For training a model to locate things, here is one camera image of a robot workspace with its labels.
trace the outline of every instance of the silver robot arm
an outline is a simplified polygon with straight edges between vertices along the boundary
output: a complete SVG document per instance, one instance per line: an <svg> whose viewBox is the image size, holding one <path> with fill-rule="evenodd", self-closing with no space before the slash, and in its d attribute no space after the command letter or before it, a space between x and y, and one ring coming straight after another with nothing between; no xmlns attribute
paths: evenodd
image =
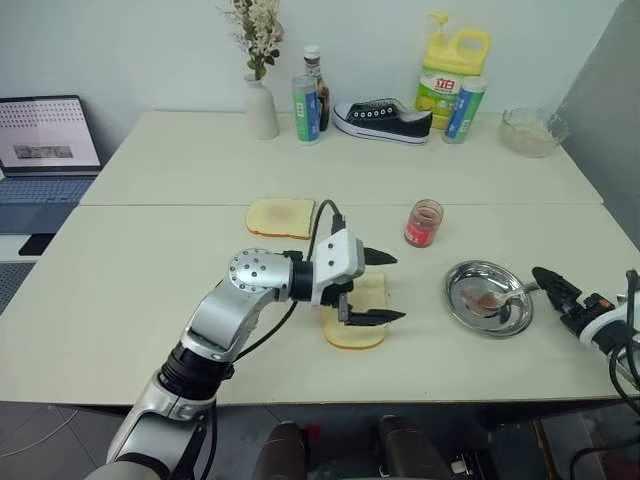
<svg viewBox="0 0 640 480"><path fill-rule="evenodd" d="M300 252L247 249L231 260L227 276L193 313L177 346L158 369L116 433L107 465L88 480L189 478L206 436L207 412L220 384L271 302L311 302L339 308L350 325L393 321L390 310L353 313L347 294L365 263L396 263L366 249L345 228L321 242L311 261Z"/></svg>

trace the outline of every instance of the black cable wire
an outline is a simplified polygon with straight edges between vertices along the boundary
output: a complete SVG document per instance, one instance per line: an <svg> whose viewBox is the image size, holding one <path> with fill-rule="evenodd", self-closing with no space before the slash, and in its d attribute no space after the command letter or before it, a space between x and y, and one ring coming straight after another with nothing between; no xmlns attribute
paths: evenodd
<svg viewBox="0 0 640 480"><path fill-rule="evenodd" d="M339 216L342 215L340 213L340 210L338 209L338 206L335 204L333 200L327 199L322 201L322 203L318 207L318 212L316 213L316 218L313 222L313 229L311 230L311 240L309 240L309 250L307 250L307 262L311 260L311 256L313 255L313 249L315 248L316 239L318 237L318 227L320 226L320 218L322 217L322 212L324 211L327 205L331 207L334 215L339 215ZM250 347L247 347L242 352L240 352L236 357L235 361L237 362L241 358L250 354L256 348L264 344L264 342L266 342L271 337L273 337L278 332L278 330L280 330L283 327L283 325L287 322L287 320L291 318L291 315L293 315L293 312L297 306L298 306L298 302L297 301L293 302L289 307L289 310L285 312L285 314L282 316L280 321L271 330L269 330L266 334L264 334L259 340L257 340L254 344L252 344Z"/></svg>
<svg viewBox="0 0 640 480"><path fill-rule="evenodd" d="M211 445L209 448L209 457L207 458L207 464L204 466L200 480L207 480L209 472L211 471L211 465L213 465L213 458L216 456L216 446L218 444L218 414L216 412L216 402L211 405L209 416L211 417Z"/></svg>
<svg viewBox="0 0 640 480"><path fill-rule="evenodd" d="M623 448L632 447L639 443L640 443L640 435L638 435L637 437L630 438L629 440L624 440L623 442L619 442L606 447L592 447L592 448L583 448L582 450L578 450L571 458L571 463L569 465L569 475L571 480L575 480L576 478L575 467L576 467L576 464L578 463L578 460L580 460L585 455L589 455L591 453L597 453L597 452L610 452L611 450L621 450Z"/></svg>
<svg viewBox="0 0 640 480"><path fill-rule="evenodd" d="M627 334L626 357L631 376L633 377L635 384L640 387L640 374L638 374L636 359L635 355L633 354L633 336L635 334L633 322L636 309L635 295L637 289L638 272L636 272L635 270L629 270L627 272L627 329L629 330L629 332Z"/></svg>
<svg viewBox="0 0 640 480"><path fill-rule="evenodd" d="M616 389L618 395L629 405L631 410L633 410L638 416L640 416L640 407L627 395L620 385L620 381L618 380L618 370L616 369L616 361L618 360L618 355L620 355L620 351L622 347L616 347L611 352L611 357L609 357L609 378L611 379L611 383L613 384L613 388Z"/></svg>

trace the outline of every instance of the black sneaker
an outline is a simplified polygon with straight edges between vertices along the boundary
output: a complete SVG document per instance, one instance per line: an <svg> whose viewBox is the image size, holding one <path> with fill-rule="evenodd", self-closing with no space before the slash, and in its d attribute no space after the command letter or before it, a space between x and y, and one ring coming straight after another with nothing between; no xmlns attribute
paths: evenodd
<svg viewBox="0 0 640 480"><path fill-rule="evenodd" d="M409 110L394 98L333 107L333 123L349 135L423 145L431 128L431 112Z"/></svg>

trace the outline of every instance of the flower vase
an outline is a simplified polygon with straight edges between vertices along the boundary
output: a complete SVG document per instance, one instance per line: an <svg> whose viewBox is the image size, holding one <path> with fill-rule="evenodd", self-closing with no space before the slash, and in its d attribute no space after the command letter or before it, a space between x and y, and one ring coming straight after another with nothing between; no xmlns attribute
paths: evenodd
<svg viewBox="0 0 640 480"><path fill-rule="evenodd" d="M271 91L256 80L253 74L244 77L247 88L244 92L244 108L249 129L254 137L269 140L278 136L278 117Z"/></svg>

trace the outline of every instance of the red jar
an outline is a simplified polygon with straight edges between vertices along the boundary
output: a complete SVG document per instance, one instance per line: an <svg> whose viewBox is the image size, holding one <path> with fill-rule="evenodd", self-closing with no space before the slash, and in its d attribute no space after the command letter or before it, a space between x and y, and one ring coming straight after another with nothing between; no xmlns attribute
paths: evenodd
<svg viewBox="0 0 640 480"><path fill-rule="evenodd" d="M438 202L420 200L411 209L404 238L414 247L428 247L436 237L443 216L444 209Z"/></svg>

